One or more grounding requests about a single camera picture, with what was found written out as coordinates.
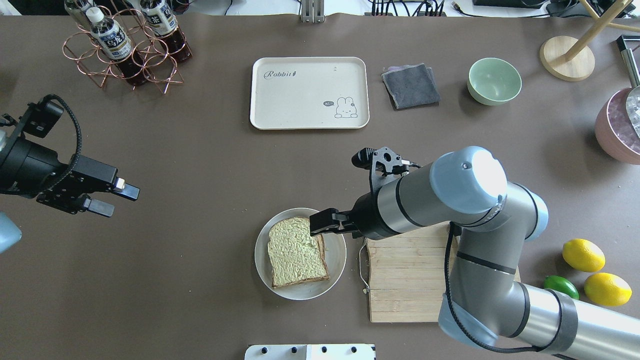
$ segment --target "pink bowl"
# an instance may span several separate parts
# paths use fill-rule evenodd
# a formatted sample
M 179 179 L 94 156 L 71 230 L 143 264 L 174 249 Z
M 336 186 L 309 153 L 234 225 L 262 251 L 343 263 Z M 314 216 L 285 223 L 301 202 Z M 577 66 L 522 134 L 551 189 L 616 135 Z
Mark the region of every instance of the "pink bowl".
M 617 135 L 622 127 L 627 127 L 627 131 L 633 131 L 625 105 L 630 92 L 631 88 L 620 90 L 604 104 L 596 118 L 595 131 L 598 143 L 607 154 L 624 163 L 640 165 L 640 152 L 634 151 L 630 144 L 622 142 Z

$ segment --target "white plate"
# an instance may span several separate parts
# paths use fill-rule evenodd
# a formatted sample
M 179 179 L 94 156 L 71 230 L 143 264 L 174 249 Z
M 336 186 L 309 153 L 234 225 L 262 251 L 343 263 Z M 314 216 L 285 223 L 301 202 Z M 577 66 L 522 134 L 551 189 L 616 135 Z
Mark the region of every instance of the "white plate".
M 324 238 L 324 261 L 329 269 L 329 280 L 305 282 L 302 284 L 282 286 L 280 288 L 272 288 L 273 277 L 271 275 L 272 267 L 267 253 L 267 243 L 269 242 L 269 230 L 277 222 L 294 217 L 308 218 L 310 215 L 317 213 L 317 210 L 308 208 L 294 208 L 285 210 L 267 222 L 258 235 L 255 242 L 255 267 L 262 282 L 274 293 L 281 297 L 291 300 L 308 300 L 318 297 L 333 287 L 344 270 L 347 262 L 347 245 L 344 243 L 344 237 L 341 234 L 323 234 Z
M 359 58 L 261 58 L 253 64 L 253 126 L 359 129 L 369 122 L 367 70 Z

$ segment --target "wooden dowel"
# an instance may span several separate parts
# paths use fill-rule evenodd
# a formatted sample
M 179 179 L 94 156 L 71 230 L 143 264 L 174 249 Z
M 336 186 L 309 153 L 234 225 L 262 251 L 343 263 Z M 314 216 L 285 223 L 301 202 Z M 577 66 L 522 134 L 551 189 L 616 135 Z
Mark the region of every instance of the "wooden dowel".
M 589 16 L 591 16 L 592 18 L 594 18 L 596 20 L 600 18 L 598 13 L 596 13 L 596 11 L 591 7 L 591 4 L 589 4 L 587 2 L 587 0 L 580 0 L 580 3 L 584 6 L 585 10 L 587 10 L 587 12 L 589 13 Z M 614 22 L 608 23 L 607 26 L 609 26 L 610 28 L 616 28 L 616 29 L 626 30 L 626 31 L 633 31 L 634 33 L 640 33 L 640 28 L 638 28 L 637 26 L 616 24 Z
M 584 49 L 584 47 L 586 47 L 593 40 L 593 38 L 595 38 L 596 35 L 599 34 L 605 28 L 605 26 L 608 25 L 608 23 L 610 23 L 630 3 L 631 0 L 616 0 L 616 2 L 613 3 L 613 5 L 611 5 L 609 9 L 604 14 L 602 14 L 599 19 L 596 20 L 595 24 L 591 26 L 589 31 L 587 31 L 580 39 L 578 39 L 578 42 L 571 46 L 571 49 L 569 49 L 569 51 L 564 54 L 564 60 L 569 62 L 576 55 L 578 55 Z

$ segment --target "bottle rack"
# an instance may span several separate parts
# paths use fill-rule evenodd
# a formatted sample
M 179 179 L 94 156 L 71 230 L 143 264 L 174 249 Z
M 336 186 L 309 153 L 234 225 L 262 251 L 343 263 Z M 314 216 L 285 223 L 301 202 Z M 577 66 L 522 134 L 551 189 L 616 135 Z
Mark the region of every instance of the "bottle rack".
M 117 9 L 113 0 L 111 0 L 111 4 L 114 9 Z M 155 84 L 163 95 L 167 93 L 171 84 L 184 83 L 184 78 L 180 70 L 178 70 L 178 63 L 171 55 L 183 50 L 185 46 L 189 46 L 186 41 L 180 49 L 169 53 L 166 50 L 166 44 L 155 36 L 153 30 L 147 25 L 144 15 L 139 10 L 128 8 L 112 15 L 111 10 L 108 8 L 104 6 L 98 7 L 105 17 L 111 17 L 118 21 L 121 27 L 125 29 L 127 36 L 134 44 L 132 53 L 137 51 L 143 60 L 142 64 L 136 63 L 141 67 L 141 70 L 131 76 L 132 78 L 142 72 L 147 81 Z M 128 23 L 131 21 L 134 21 L 135 25 L 129 26 Z M 78 71 L 88 76 L 99 88 L 104 88 L 109 78 L 119 79 L 127 86 L 131 86 L 126 82 L 127 78 L 116 67 L 118 62 L 129 59 L 131 55 L 123 60 L 111 60 L 104 54 L 100 45 L 93 39 L 89 31 L 83 29 L 80 25 L 78 25 L 78 29 L 80 32 L 71 35 L 64 41 L 62 47 L 64 56 L 74 61 Z

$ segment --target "yellow lemon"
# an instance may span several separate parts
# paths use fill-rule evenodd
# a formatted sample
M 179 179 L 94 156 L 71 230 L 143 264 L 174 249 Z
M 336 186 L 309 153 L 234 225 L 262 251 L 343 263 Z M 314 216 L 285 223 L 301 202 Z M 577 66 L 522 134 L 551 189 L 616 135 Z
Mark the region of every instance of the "yellow lemon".
M 584 281 L 584 293 L 598 305 L 618 306 L 629 301 L 631 287 L 617 275 L 600 272 Z
M 584 272 L 600 271 L 604 267 L 604 253 L 598 245 L 585 239 L 564 243 L 562 257 L 572 268 Z

